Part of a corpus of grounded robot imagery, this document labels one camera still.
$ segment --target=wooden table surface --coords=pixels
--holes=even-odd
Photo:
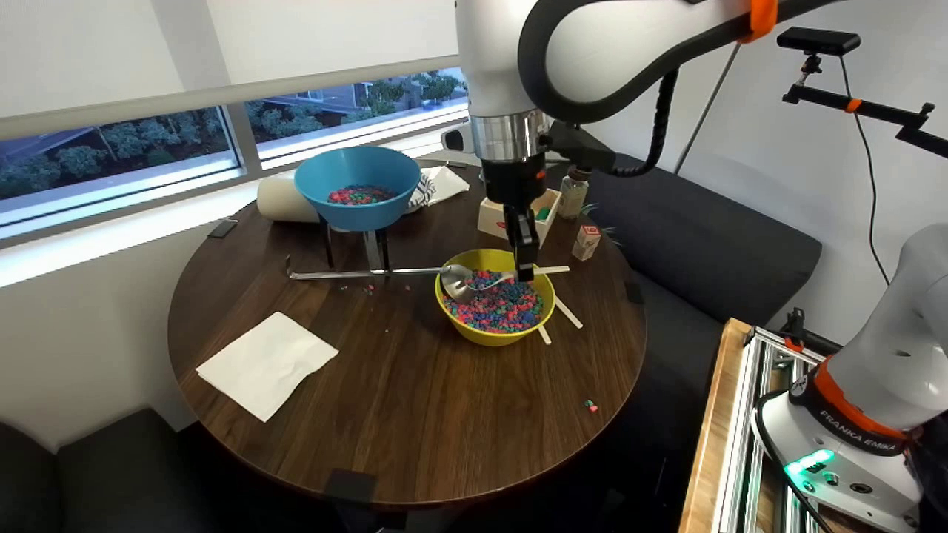
[[[470,192],[389,228],[392,267],[436,267],[467,249],[507,249],[505,240],[476,229],[479,171],[456,171]],[[483,497],[583,449],[638,377],[646,328],[633,274],[609,239],[589,261],[573,258],[577,223],[555,221],[538,263],[572,268],[553,282],[585,327],[575,329],[556,312],[546,324],[553,345],[531,335],[486,348],[451,326],[435,302],[433,277],[290,281],[288,253],[297,271],[328,269],[319,228],[271,223],[255,204],[234,217],[236,228],[208,239],[178,281],[168,318],[172,367],[210,433],[292,487],[334,495],[327,484],[341,469],[373,476],[364,501],[383,507]],[[338,269],[367,267],[360,234],[334,233],[333,246]],[[369,283],[372,295],[363,290]],[[194,369],[276,311],[339,353],[264,423]],[[583,405],[587,399],[597,413]]]
[[[718,498],[719,480],[724,467],[727,432],[731,423],[731,412],[738,394],[738,374],[744,338],[751,326],[731,319],[724,325],[718,349],[718,361],[708,401],[704,410],[702,434],[695,452],[691,469],[691,480],[684,500],[679,533],[715,533],[713,526],[715,504]],[[782,492],[783,480],[771,468],[762,472],[760,496],[757,503],[757,527],[764,533],[776,532],[774,525],[775,505]],[[872,527],[851,519],[828,507],[819,513],[836,533],[878,533]]]

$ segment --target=blue bowl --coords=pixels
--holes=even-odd
[[[421,170],[410,157],[380,146],[352,146],[324,152],[296,171],[297,191],[330,225],[340,230],[374,231],[390,226],[408,208]],[[343,187],[375,185],[395,198],[362,206],[329,203],[329,194]]]

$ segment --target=franka emika robot arm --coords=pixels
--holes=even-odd
[[[789,20],[834,1],[780,0],[770,22]],[[461,69],[470,99],[471,136],[451,132],[445,135],[445,145],[473,151],[482,161],[487,197],[504,205],[507,237],[514,250],[519,280],[533,279],[531,265],[537,259],[539,240],[530,203],[546,188],[542,179],[545,154],[557,152],[579,168],[615,175],[639,175],[650,170],[658,162],[665,142],[678,67],[757,32],[759,28],[754,25],[761,17],[759,12],[752,17],[752,4],[759,8],[767,2],[455,2]],[[848,105],[846,97],[819,100],[834,95],[803,87],[804,80],[797,84],[800,89],[794,98],[840,108]],[[638,168],[616,168],[615,153],[580,125],[618,113],[658,81],[656,122],[646,162]],[[868,104],[865,111],[880,108],[884,106]],[[912,126],[906,131],[927,135],[918,132],[918,127],[929,111],[903,112],[906,115],[901,119],[912,116],[908,118]],[[948,154],[948,148],[941,148]]]

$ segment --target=yellow bowl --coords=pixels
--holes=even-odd
[[[464,253],[459,253],[447,260],[447,265],[462,265],[471,270],[492,270],[494,272],[509,272],[514,269],[514,254],[501,249],[480,248],[472,249]],[[483,346],[506,346],[513,344],[527,335],[537,331],[553,315],[554,301],[556,293],[553,291],[553,283],[546,276],[537,276],[534,280],[534,289],[543,299],[543,309],[541,311],[539,323],[530,329],[525,329],[517,333],[488,333],[475,329],[451,315],[447,310],[442,295],[445,291],[441,288],[441,275],[434,280],[434,297],[438,300],[438,305],[445,315],[451,320],[454,328],[457,329],[465,339],[471,342],[477,342]]]

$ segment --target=chopstick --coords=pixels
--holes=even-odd
[[[550,344],[553,344],[553,341],[550,340],[550,334],[546,332],[546,328],[543,327],[543,324],[541,324],[539,327],[539,335],[543,337],[543,343],[546,344],[547,346],[549,346]]]
[[[576,329],[583,328],[583,322],[579,321],[576,315],[573,314],[573,311],[571,311],[570,308],[567,307],[566,304],[563,303],[563,301],[560,300],[558,296],[556,297],[556,307],[560,311],[562,311],[564,315],[566,315],[566,318],[570,319],[570,322],[572,322],[573,325],[576,326]]]

